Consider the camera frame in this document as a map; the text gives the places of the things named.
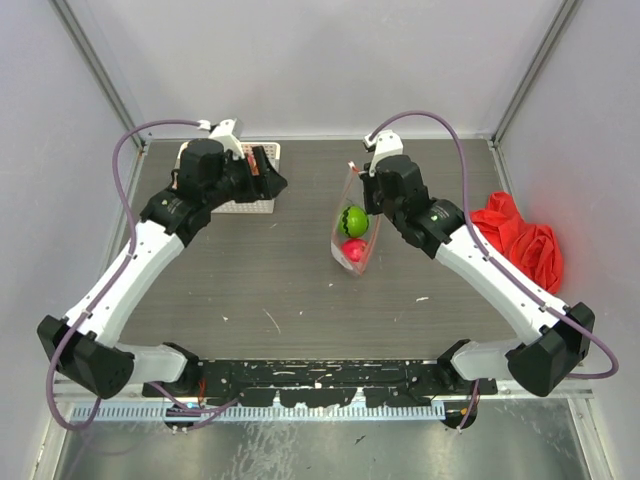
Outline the green toy watermelon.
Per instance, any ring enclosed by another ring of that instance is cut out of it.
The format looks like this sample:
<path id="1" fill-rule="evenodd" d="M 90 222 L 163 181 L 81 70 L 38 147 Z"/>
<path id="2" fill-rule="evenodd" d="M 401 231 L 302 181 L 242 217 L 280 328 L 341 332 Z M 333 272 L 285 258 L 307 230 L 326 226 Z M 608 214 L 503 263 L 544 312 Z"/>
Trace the green toy watermelon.
<path id="1" fill-rule="evenodd" d="M 339 215 L 338 229 L 348 238 L 360 238 L 369 229 L 370 221 L 367 213 L 357 205 L 344 208 Z"/>

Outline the clear zip top bag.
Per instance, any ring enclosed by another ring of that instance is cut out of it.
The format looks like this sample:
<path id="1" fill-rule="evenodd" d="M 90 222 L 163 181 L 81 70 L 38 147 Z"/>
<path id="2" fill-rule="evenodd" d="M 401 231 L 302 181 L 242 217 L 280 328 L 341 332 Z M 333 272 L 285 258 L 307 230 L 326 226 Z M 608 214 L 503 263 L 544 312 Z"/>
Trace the clear zip top bag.
<path id="1" fill-rule="evenodd" d="M 380 219 L 365 211 L 360 169 L 349 162 L 330 236 L 333 259 L 349 274 L 361 276 L 374 251 L 379 226 Z"/>

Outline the red apple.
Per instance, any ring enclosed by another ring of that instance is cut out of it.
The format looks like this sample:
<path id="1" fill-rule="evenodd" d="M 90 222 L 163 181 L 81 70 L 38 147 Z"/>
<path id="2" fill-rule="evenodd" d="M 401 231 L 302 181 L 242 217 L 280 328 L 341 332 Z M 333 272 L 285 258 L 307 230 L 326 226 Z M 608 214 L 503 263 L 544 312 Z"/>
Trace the red apple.
<path id="1" fill-rule="evenodd" d="M 341 252 L 352 263 L 359 263 L 367 250 L 368 242 L 362 238 L 349 238 L 341 245 Z"/>

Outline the brown passion fruit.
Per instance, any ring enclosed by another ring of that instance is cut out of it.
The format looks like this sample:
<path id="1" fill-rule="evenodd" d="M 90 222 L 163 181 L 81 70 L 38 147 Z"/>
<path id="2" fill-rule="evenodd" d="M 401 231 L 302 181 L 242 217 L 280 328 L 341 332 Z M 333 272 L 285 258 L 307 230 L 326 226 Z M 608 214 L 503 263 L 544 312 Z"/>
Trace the brown passion fruit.
<path id="1" fill-rule="evenodd" d="M 256 163 L 255 157 L 253 155 L 251 155 L 251 154 L 248 154 L 246 156 L 246 159 L 247 159 L 247 162 L 249 164 L 249 167 L 250 167 L 250 170 L 251 170 L 251 174 L 253 176 L 258 176 L 260 174 L 260 171 L 259 171 L 259 167 L 258 167 L 258 165 Z"/>

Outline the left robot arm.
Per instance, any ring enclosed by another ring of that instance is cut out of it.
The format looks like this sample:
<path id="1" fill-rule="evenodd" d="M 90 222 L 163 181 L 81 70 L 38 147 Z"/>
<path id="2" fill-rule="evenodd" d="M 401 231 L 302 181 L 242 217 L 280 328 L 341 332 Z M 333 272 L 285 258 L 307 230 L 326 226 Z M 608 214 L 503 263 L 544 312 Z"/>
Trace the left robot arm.
<path id="1" fill-rule="evenodd" d="M 162 271 L 222 205 L 275 199 L 287 181 L 274 166 L 274 144 L 244 143 L 234 156 L 219 140 L 184 143 L 167 187 L 152 196 L 129 242 L 94 287 L 63 318 L 46 316 L 38 337 L 54 369 L 102 400 L 129 384 L 163 382 L 178 396 L 200 384 L 199 358 L 174 344 L 120 343 L 133 310 Z"/>

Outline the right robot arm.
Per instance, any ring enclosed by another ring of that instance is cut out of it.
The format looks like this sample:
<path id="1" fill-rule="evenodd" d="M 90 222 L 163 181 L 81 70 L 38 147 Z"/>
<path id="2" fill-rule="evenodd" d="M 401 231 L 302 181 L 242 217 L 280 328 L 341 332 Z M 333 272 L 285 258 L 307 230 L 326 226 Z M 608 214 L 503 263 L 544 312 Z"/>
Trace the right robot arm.
<path id="1" fill-rule="evenodd" d="M 367 212 L 384 215 L 408 244 L 464 279 L 516 334 L 456 342 L 438 359 L 442 388 L 459 394 L 477 379 L 514 380 L 533 395 L 548 396 L 586 357 L 594 312 L 582 302 L 568 306 L 509 264 L 467 227 L 454 203 L 430 197 L 408 156 L 375 158 L 364 168 Z"/>

